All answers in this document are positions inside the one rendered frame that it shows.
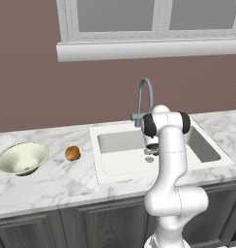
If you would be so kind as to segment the brown round cup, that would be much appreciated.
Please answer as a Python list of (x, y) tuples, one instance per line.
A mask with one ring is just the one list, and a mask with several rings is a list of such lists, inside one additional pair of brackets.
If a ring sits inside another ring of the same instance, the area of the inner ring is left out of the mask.
[(81, 154), (80, 154), (79, 148), (75, 145), (68, 147), (65, 151), (65, 157), (69, 161), (78, 160), (80, 158), (80, 156), (81, 156)]

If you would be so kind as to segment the pale green bowl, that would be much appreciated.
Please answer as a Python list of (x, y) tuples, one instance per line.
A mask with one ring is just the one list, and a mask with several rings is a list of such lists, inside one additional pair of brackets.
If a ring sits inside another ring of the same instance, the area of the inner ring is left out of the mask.
[(47, 159), (48, 147), (34, 140), (15, 143), (0, 152), (0, 172), (25, 176), (35, 172)]

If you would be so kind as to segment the white window frame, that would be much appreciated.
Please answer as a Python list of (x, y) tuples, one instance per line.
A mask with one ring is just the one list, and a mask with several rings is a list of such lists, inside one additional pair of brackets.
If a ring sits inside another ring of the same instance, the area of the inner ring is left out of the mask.
[(60, 62), (236, 54), (236, 0), (56, 0)]

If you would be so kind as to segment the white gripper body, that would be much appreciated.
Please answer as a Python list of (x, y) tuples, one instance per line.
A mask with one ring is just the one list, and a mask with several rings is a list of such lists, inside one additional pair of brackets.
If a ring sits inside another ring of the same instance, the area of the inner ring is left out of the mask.
[(145, 147), (149, 151), (157, 151), (159, 149), (159, 138), (154, 136), (153, 138), (146, 135), (144, 137)]

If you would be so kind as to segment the white kitchen sink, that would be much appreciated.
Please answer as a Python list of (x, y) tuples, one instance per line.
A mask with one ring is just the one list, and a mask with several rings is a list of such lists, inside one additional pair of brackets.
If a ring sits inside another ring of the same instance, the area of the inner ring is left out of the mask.
[[(184, 135), (189, 171), (235, 165), (193, 119), (191, 124)], [(100, 184), (158, 174), (159, 157), (144, 153), (142, 132), (132, 122), (90, 127), (89, 134)]]

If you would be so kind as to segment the dark grey cupboard door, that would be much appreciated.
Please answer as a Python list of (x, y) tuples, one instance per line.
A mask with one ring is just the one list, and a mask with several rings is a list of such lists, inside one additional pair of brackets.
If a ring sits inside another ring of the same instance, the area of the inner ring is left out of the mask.
[(236, 231), (236, 183), (204, 189), (209, 197), (208, 208), (187, 223), (183, 237), (191, 248), (228, 246)]
[(147, 214), (143, 198), (60, 210), (68, 248), (143, 248)]
[(59, 211), (0, 219), (0, 248), (67, 248)]

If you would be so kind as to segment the grey curved tap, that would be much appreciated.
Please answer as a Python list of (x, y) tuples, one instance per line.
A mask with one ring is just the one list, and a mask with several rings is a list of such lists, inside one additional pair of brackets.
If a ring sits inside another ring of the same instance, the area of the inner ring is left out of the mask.
[(143, 85), (146, 84), (149, 92), (149, 109), (148, 111), (152, 110), (153, 104), (154, 104), (154, 98), (153, 98), (153, 87), (150, 82), (150, 80), (145, 77), (141, 80), (138, 88), (138, 102), (137, 102), (137, 113), (131, 114), (131, 121), (134, 122), (134, 126), (136, 128), (139, 128), (141, 126), (141, 120), (143, 117), (143, 114), (141, 112), (142, 107), (142, 93), (143, 93)]

